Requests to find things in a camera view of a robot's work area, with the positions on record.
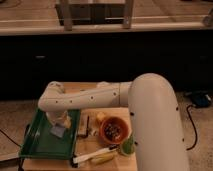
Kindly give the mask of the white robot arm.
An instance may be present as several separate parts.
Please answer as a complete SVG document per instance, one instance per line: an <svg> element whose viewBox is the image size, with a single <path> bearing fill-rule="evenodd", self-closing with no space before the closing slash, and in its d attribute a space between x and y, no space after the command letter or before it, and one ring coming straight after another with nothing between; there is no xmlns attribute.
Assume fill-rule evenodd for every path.
<svg viewBox="0 0 213 171"><path fill-rule="evenodd" d="M52 81L38 107L54 122L69 109L126 107L138 171L190 171L177 98L170 82L159 74L142 74L131 82L100 82L75 93Z"/></svg>

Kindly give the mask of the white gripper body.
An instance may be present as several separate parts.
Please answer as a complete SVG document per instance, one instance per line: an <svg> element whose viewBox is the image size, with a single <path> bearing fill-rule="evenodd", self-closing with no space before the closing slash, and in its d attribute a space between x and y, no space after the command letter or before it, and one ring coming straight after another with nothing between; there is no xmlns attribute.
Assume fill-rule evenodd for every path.
<svg viewBox="0 0 213 171"><path fill-rule="evenodd" d="M67 129L72 125L71 117L68 115L67 111L59 113L47 112L46 116L52 125L59 124Z"/></svg>

